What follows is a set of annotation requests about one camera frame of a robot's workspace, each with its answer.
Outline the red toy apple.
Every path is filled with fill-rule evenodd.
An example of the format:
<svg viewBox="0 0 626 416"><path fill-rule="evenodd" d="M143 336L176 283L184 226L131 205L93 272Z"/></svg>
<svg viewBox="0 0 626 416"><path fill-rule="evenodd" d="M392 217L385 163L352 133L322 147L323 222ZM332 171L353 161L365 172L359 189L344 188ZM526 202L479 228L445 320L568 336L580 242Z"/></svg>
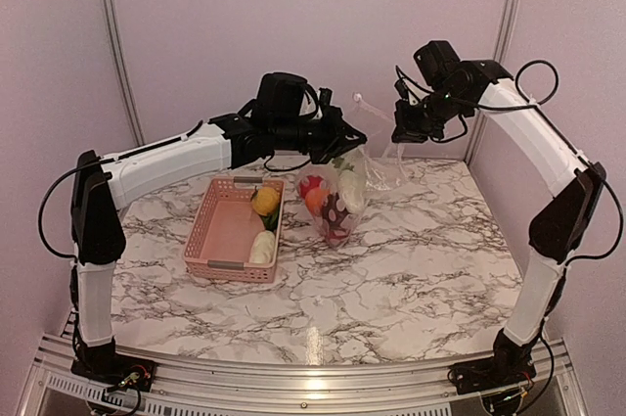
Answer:
<svg viewBox="0 0 626 416"><path fill-rule="evenodd" d="M305 199L307 194L316 188L319 188L324 182L324 178L318 175L307 175L298 183L298 194Z"/></svg>
<svg viewBox="0 0 626 416"><path fill-rule="evenodd" d="M326 237L328 245L332 248L340 248L348 241L348 239L348 234L336 231L331 231Z"/></svg>

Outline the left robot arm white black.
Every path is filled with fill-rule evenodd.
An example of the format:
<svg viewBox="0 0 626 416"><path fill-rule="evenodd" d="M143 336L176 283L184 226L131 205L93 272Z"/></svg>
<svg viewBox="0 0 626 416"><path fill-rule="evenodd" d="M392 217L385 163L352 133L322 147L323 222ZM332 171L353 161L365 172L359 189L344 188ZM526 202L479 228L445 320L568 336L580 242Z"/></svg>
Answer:
<svg viewBox="0 0 626 416"><path fill-rule="evenodd" d="M131 363L115 350L111 320L112 276L126 246L119 212L170 184L278 151L325 164L364 144L366 135L344 120L331 99L330 89L314 89L304 77L271 72L236 113L130 151L104 157L88 151L79 157L70 203L70 291L77 313L72 345L78 363L104 382L116 381Z"/></svg>

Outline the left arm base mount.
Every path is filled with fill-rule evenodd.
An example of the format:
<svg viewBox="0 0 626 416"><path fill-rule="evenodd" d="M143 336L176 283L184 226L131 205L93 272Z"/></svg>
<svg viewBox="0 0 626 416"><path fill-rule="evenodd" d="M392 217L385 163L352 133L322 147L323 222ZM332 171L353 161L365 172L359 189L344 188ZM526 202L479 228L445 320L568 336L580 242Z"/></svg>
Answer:
<svg viewBox="0 0 626 416"><path fill-rule="evenodd" d="M133 383L140 392L151 389L157 364L150 359L118 353L114 339L104 345L90 347L79 335L75 335L72 348L74 360L71 372L74 375L108 384L118 390L124 380L128 381L132 374L136 374L137 378L127 386Z"/></svg>

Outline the white toy vegetable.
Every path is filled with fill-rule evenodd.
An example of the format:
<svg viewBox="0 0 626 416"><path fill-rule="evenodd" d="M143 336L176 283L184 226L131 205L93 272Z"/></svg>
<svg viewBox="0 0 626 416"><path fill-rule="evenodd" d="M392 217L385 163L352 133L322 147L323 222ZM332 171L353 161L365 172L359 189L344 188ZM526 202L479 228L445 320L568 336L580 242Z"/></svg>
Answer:
<svg viewBox="0 0 626 416"><path fill-rule="evenodd" d="M338 178L338 193L352 214L361 214L366 207L366 176L361 172L343 170Z"/></svg>
<svg viewBox="0 0 626 416"><path fill-rule="evenodd" d="M252 264L269 263L274 255L276 237L272 231L259 232L250 248L248 262Z"/></svg>

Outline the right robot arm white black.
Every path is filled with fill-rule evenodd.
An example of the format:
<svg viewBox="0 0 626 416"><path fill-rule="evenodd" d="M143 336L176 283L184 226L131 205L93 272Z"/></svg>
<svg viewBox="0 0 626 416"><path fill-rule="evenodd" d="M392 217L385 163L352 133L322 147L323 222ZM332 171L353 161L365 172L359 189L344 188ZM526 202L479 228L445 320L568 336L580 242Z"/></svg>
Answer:
<svg viewBox="0 0 626 416"><path fill-rule="evenodd" d="M599 196L605 172L590 162L523 94L517 77L494 60L462 60L445 40L432 40L414 60L425 80L418 84L397 69L394 84L395 143L445 142L448 121L483 113L495 122L532 163L551 200L531 220L529 257L514 311L494 342L484 375L507 383L538 341L545 318L556 306L566 267L579 247Z"/></svg>

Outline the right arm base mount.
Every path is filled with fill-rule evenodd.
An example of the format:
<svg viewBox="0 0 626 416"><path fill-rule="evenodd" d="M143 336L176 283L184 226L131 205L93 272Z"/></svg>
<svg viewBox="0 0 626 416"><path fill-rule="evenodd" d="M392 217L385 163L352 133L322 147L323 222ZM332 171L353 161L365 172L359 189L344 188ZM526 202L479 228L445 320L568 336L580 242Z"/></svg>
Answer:
<svg viewBox="0 0 626 416"><path fill-rule="evenodd" d="M457 362L449 367L447 378L457 394L489 391L536 376L531 351L537 344L536 334L529 343L517 345L501 329L490 357Z"/></svg>

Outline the clear pink zip top bag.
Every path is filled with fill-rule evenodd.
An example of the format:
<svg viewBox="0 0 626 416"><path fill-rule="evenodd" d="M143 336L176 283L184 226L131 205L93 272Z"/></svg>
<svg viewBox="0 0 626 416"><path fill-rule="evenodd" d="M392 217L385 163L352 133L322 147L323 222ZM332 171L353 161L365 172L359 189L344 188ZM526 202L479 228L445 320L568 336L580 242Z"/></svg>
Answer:
<svg viewBox="0 0 626 416"><path fill-rule="evenodd" d="M345 118L366 133L366 144L326 164L307 165L294 179L295 192L315 229L334 249L347 243L370 199L408 181L402 166L404 146L390 140L394 118L360 93L352 99Z"/></svg>

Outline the pink perforated plastic basket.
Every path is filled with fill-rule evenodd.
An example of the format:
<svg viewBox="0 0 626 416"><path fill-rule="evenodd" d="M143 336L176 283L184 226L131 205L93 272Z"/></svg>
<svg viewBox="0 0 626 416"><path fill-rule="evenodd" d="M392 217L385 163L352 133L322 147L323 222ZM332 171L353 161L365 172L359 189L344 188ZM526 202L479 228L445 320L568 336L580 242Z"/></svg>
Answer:
<svg viewBox="0 0 626 416"><path fill-rule="evenodd" d="M273 231L269 258L261 263L250 260L256 237L266 230L251 198L264 187L279 196L285 192L285 182L278 178L216 176L210 181L183 251L193 276L248 283L274 281L280 225Z"/></svg>

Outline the dark maroon toy fruit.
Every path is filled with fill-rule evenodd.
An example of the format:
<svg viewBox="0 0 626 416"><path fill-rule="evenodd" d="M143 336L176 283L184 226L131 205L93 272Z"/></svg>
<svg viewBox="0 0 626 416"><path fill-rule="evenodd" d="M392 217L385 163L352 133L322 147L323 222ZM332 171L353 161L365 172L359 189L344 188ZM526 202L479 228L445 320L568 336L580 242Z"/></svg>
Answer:
<svg viewBox="0 0 626 416"><path fill-rule="evenodd" d="M330 193L321 208L321 214L322 219L328 223L329 230L334 232L344 229L342 223L350 212L339 193Z"/></svg>

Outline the orange toy orange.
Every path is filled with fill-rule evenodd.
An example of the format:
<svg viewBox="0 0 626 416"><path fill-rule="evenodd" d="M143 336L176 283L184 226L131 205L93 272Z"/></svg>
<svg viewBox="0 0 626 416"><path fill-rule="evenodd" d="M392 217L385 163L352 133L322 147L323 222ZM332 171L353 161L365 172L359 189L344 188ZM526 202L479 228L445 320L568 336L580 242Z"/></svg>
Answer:
<svg viewBox="0 0 626 416"><path fill-rule="evenodd" d="M321 214L321 209L330 193L329 189L322 187L316 187L307 192L304 201L312 215Z"/></svg>

